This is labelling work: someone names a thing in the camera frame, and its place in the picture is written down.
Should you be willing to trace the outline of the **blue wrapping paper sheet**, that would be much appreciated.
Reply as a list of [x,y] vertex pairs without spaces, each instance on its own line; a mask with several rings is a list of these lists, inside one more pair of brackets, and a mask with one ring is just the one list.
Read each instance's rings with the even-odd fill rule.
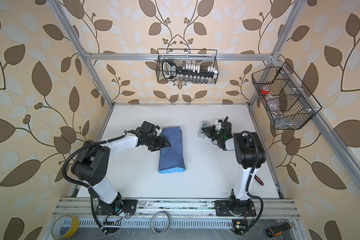
[[160,174],[182,173],[186,170],[183,156],[183,138],[180,127],[165,128],[161,132],[171,144],[160,150],[158,171]]

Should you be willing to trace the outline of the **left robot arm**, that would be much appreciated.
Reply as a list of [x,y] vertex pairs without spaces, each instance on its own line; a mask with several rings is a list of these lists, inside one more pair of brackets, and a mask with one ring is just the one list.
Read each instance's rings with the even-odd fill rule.
[[109,208],[109,212],[118,214],[125,207],[121,194],[107,178],[110,157],[139,146],[148,147],[150,152],[170,147],[169,140],[161,132],[159,126],[144,121],[137,129],[124,131],[120,137],[86,141],[62,164],[62,176],[70,183],[85,187],[93,199]]

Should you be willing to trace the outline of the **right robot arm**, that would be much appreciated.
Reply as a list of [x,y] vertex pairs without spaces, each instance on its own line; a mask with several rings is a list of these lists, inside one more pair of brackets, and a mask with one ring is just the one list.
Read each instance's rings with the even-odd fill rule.
[[258,169],[266,161],[265,150],[257,133],[242,131],[232,132],[228,118],[218,120],[214,125],[202,124],[201,133],[223,151],[234,151],[237,163],[241,166],[238,181],[229,197],[230,207],[239,207],[244,201],[259,199],[250,193],[252,181],[256,179]]

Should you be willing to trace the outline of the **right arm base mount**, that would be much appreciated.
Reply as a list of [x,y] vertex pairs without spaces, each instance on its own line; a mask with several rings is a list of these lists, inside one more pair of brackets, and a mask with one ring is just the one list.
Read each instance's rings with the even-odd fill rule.
[[216,215],[218,217],[256,217],[254,202],[248,200],[238,200],[231,203],[228,200],[217,200],[214,202]]

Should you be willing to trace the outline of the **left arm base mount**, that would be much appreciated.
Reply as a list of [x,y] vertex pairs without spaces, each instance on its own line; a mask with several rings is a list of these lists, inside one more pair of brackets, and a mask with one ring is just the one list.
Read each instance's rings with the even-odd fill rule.
[[120,199],[115,200],[112,204],[106,204],[102,201],[98,203],[96,207],[96,214],[101,216],[116,215],[121,213],[129,216],[133,215],[137,210],[138,200],[135,199]]

